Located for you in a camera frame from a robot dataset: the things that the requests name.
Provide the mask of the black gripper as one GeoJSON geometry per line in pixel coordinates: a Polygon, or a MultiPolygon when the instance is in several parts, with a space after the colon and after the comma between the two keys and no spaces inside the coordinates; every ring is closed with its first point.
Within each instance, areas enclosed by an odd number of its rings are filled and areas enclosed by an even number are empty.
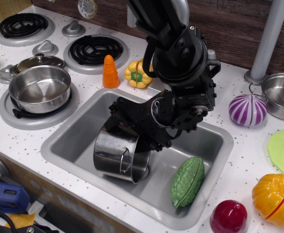
{"type": "Polygon", "coordinates": [[[169,148],[172,140],[181,135],[180,129],[175,135],[167,131],[168,128],[174,128],[174,99],[171,91],[163,90],[144,103],[118,97],[109,109],[111,116],[105,122],[105,129],[110,131],[123,124],[135,131],[140,136],[135,152],[161,151],[163,147],[169,148]]]}

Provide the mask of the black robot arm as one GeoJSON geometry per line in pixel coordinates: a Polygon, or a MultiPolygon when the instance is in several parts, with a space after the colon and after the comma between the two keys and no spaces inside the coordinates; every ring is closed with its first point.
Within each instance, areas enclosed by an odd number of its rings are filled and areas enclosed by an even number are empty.
{"type": "Polygon", "coordinates": [[[111,106],[105,129],[123,124],[141,138],[149,150],[170,147],[174,136],[196,130],[197,124],[215,106],[213,77],[220,61],[209,58],[204,35],[189,25],[185,0],[129,0],[127,5],[137,27],[147,35],[142,68],[170,89],[145,103],[118,98],[111,106]]]}

